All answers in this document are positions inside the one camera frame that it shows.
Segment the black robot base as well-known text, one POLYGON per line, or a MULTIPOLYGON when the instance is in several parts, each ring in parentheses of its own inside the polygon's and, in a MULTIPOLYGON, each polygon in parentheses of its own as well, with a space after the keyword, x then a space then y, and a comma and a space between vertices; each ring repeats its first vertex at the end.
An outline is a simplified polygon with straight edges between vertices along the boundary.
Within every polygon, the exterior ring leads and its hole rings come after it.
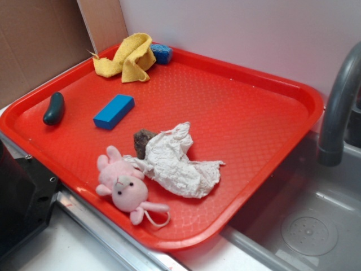
POLYGON ((14 158, 1 142, 1 260, 48 227, 59 178, 36 158, 14 158))

